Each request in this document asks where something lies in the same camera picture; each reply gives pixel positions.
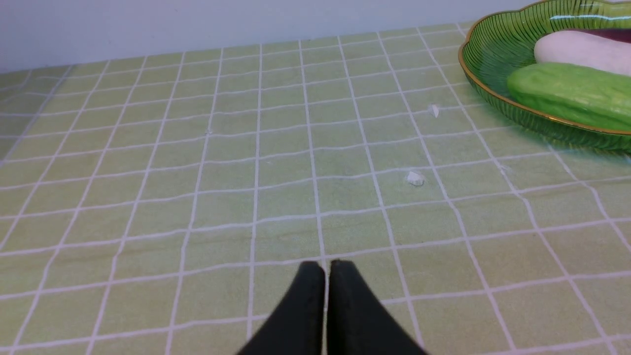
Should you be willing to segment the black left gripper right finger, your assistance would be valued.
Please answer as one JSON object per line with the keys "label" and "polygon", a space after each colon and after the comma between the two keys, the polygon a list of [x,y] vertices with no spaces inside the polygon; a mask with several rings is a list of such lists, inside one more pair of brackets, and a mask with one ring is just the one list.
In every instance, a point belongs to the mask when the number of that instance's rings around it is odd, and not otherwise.
{"label": "black left gripper right finger", "polygon": [[329,355],[425,355],[376,298],[352,261],[333,260],[327,310]]}

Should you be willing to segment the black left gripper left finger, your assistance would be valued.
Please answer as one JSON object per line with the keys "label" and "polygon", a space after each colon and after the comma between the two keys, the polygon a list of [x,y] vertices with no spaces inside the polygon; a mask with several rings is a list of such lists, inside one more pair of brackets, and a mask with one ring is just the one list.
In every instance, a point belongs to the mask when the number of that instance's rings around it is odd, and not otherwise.
{"label": "black left gripper left finger", "polygon": [[290,287],[240,355],[320,355],[324,330],[325,272],[300,263]]}

